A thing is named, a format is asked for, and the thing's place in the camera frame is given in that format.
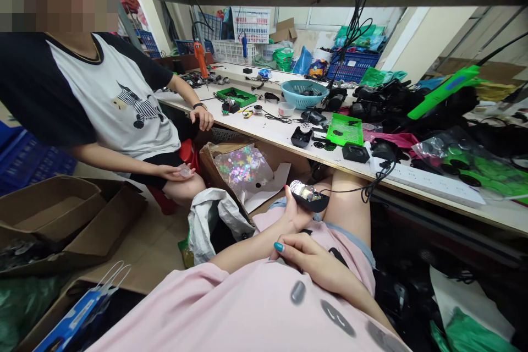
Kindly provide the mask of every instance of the black shorts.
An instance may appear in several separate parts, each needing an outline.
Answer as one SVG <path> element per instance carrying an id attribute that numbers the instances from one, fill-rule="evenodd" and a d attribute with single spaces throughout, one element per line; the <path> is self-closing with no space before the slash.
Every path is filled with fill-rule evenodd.
<path id="1" fill-rule="evenodd" d="M 143 161 L 154 165 L 170 165 L 173 167 L 183 164 L 183 160 L 180 158 L 178 151 L 173 153 L 158 154 L 156 156 L 146 158 Z M 131 173 L 130 179 L 141 184 L 155 187 L 158 190 L 163 190 L 165 183 L 168 181 L 167 179 L 163 179 L 158 176 L 142 175 L 137 173 Z"/>

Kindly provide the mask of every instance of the black sleeve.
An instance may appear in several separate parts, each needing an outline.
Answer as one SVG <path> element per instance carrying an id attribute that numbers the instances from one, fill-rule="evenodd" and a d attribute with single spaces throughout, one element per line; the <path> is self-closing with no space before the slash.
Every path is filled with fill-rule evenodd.
<path id="1" fill-rule="evenodd" d="M 43 144 L 95 143 L 94 128 L 43 34 L 0 34 L 0 101 Z"/>
<path id="2" fill-rule="evenodd" d="M 107 44 L 117 49 L 119 53 L 132 59 L 141 70 L 145 81 L 153 91 L 164 88 L 169 84 L 169 81 L 174 75 L 170 70 L 159 65 L 132 44 L 127 43 L 116 35 L 111 33 L 96 34 L 105 40 Z"/>

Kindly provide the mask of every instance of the tiled floor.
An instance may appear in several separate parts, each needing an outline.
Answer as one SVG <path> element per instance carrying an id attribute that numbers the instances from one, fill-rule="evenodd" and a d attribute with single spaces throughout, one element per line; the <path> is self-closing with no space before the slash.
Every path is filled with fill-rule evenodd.
<path id="1" fill-rule="evenodd" d="M 83 163 L 77 165 L 74 176 L 127 180 Z M 157 267 L 167 272 L 185 269 L 178 242 L 189 232 L 187 213 L 180 207 L 175 214 L 165 216 L 145 186 L 134 184 L 143 191 L 148 206 L 110 261 L 124 260 L 126 264 Z"/>

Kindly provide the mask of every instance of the wristwatch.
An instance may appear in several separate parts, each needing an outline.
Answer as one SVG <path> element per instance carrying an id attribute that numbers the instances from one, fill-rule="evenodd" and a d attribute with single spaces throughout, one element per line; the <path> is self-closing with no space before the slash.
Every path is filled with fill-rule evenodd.
<path id="1" fill-rule="evenodd" d="M 197 103 L 197 104 L 195 104 L 192 108 L 193 108 L 193 109 L 196 109 L 198 106 L 201 106 L 201 107 L 203 107 L 205 110 L 208 110 L 208 109 L 207 109 L 207 106 L 206 106 L 205 104 L 203 104 L 203 103 Z"/>

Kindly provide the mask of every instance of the denim shorts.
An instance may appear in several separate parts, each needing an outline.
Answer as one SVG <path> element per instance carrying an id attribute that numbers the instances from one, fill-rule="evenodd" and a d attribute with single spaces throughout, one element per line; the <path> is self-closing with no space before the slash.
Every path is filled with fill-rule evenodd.
<path id="1" fill-rule="evenodd" d="M 269 209 L 273 209 L 275 207 L 286 207 L 286 197 L 279 198 L 277 201 L 275 201 L 274 203 L 272 203 L 270 205 Z M 316 221 L 316 222 L 322 222 L 323 221 L 323 219 L 322 219 L 322 217 L 321 217 L 321 215 L 319 213 L 315 213 L 315 215 L 313 217 L 313 220 Z M 363 242 L 361 239 L 356 237 L 354 234 L 352 234 L 351 232 L 341 228 L 338 225 L 335 225 L 335 224 L 332 224 L 332 223 L 329 223 L 329 222 L 324 222 L 324 223 L 326 224 L 326 226 L 328 228 L 334 229 L 334 230 L 342 233 L 343 235 L 345 235 L 345 237 L 347 237 L 350 242 L 352 242 L 354 245 L 359 247 L 359 249 L 363 252 L 363 254 L 367 258 L 368 262 L 370 263 L 370 266 L 372 267 L 372 269 L 373 270 L 376 269 L 376 260 L 374 259 L 374 254 L 372 254 L 372 250 L 370 249 L 370 247 L 368 247 L 365 244 L 365 242 Z"/>

